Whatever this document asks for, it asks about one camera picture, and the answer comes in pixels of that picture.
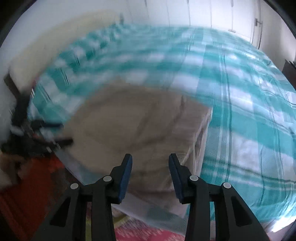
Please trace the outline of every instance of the bed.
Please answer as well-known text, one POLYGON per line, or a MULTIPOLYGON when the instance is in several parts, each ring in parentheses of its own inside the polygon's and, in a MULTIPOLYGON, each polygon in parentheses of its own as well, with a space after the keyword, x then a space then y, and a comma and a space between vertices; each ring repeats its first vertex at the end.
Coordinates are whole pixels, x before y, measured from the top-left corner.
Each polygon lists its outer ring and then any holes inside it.
MULTIPOLYGON (((37 78, 29 115, 65 123, 116 77, 177 90, 212 107, 200 177, 230 182, 267 232, 295 220, 296 92, 264 53, 214 29, 112 24, 70 44, 37 78)), ((98 179, 66 153, 58 156, 82 183, 98 179)), ((166 213, 132 195, 118 208, 151 225, 186 231, 188 213, 166 213)))

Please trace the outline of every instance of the mattress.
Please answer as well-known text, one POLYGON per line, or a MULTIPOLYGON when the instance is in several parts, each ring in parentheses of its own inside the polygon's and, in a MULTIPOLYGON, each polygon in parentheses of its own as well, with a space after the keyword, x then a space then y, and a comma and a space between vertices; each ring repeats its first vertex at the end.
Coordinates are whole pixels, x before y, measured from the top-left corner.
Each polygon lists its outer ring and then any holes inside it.
MULTIPOLYGON (((200 177, 216 185, 230 182, 267 232, 295 220, 296 92, 264 53, 209 28, 114 24, 58 56, 38 79, 29 116, 65 123, 116 77, 179 91, 212 107, 200 177)), ((97 178, 80 166, 72 172, 85 184, 97 178)), ((173 224, 177 217, 160 221, 157 213, 145 218, 184 231, 173 224)))

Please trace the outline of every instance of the white circular cap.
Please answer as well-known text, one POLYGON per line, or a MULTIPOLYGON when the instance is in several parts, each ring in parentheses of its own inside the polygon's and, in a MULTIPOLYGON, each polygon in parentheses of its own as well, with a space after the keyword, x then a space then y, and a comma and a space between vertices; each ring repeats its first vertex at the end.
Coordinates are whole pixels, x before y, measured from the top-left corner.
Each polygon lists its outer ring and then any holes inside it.
POLYGON ((71 189, 76 189, 76 188, 78 188, 78 184, 77 183, 73 183, 73 184, 71 184, 70 188, 71 189))
POLYGON ((103 180, 104 180, 105 182, 109 182, 109 181, 112 180, 112 177, 111 177, 111 176, 105 176, 105 177, 103 178, 103 180))
POLYGON ((231 188, 231 184, 230 183, 223 183, 223 186, 227 189, 231 188))
POLYGON ((189 178, 190 178, 191 181, 197 181, 198 180, 198 176, 196 176, 196 175, 191 175, 189 178))

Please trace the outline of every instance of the teal plaid bedsheet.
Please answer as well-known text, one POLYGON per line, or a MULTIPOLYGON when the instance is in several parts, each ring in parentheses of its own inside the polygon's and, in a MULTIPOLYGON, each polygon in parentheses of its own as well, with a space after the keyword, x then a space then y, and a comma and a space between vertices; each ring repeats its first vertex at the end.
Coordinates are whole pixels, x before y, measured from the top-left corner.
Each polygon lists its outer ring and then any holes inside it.
POLYGON ((262 223, 295 219, 296 92, 264 53, 214 29, 114 24, 58 56, 29 114, 66 122, 117 77, 213 107, 201 178, 230 182, 262 223))

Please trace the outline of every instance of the beige fabric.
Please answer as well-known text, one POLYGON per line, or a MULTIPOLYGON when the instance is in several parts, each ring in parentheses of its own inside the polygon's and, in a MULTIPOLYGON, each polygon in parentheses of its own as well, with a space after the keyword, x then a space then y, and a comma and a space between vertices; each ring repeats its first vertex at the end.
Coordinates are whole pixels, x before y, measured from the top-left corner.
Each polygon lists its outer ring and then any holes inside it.
POLYGON ((119 14, 101 10, 63 22, 43 33, 11 62, 9 74, 19 91, 32 88, 33 81, 70 43, 99 28, 119 22, 119 14))
POLYGON ((65 125, 64 134, 74 139, 69 153, 93 172, 109 174, 130 153, 128 190, 168 208, 178 204, 176 198, 172 203, 168 157, 176 153, 191 173, 200 174, 211 113, 174 92, 116 83, 87 100, 65 125), (160 192, 168 198, 157 198, 160 192))

